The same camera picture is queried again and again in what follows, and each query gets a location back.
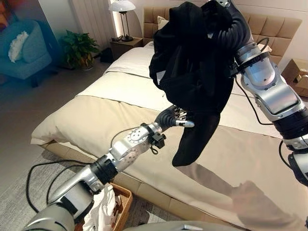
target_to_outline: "nightstand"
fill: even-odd
[[[291,59],[282,76],[299,95],[308,97],[308,61]]]
[[[110,41],[110,46],[112,50],[112,55],[114,60],[118,59],[122,54],[128,52],[130,49],[135,47],[143,47],[143,39],[142,38],[134,38],[133,41],[130,42],[113,42]]]

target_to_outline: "beige blanket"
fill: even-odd
[[[35,129],[32,143],[69,141],[98,157],[107,153],[116,133],[153,122],[157,114],[123,102],[77,96]],[[176,169],[171,160],[182,128],[171,128],[165,134],[166,146],[159,155],[146,152],[125,172],[186,204],[248,229],[305,230],[307,188],[280,160],[279,139],[219,126],[197,162]],[[285,148],[283,152],[285,157],[289,153]]]

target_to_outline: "lamp base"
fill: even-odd
[[[123,42],[130,42],[130,41],[133,41],[134,38],[131,37],[131,36],[126,35],[126,36],[123,36],[121,40],[122,40]]]

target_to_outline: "black garment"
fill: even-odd
[[[199,157],[229,99],[234,51],[222,50],[207,35],[231,23],[231,15],[216,1],[201,8],[185,2],[170,9],[169,23],[154,35],[150,77],[195,123],[184,129],[173,166],[189,165]],[[158,84],[156,73],[162,71],[166,72]]]

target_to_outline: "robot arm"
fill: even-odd
[[[108,153],[85,166],[62,184],[48,200],[48,206],[34,216],[23,231],[72,231],[75,223],[90,211],[93,195],[119,172],[130,166],[139,155],[153,145],[162,148],[166,138],[161,132],[169,127],[191,128],[194,123],[184,120],[185,111],[176,106],[162,111],[154,123],[141,124],[125,138],[117,141]]]
[[[232,15],[228,31],[214,33],[212,38],[227,49],[235,49],[241,73],[241,84],[293,151],[288,160],[295,177],[308,186],[308,110],[297,93],[285,82],[269,53],[262,53],[253,41],[248,24],[231,0],[216,0]]]

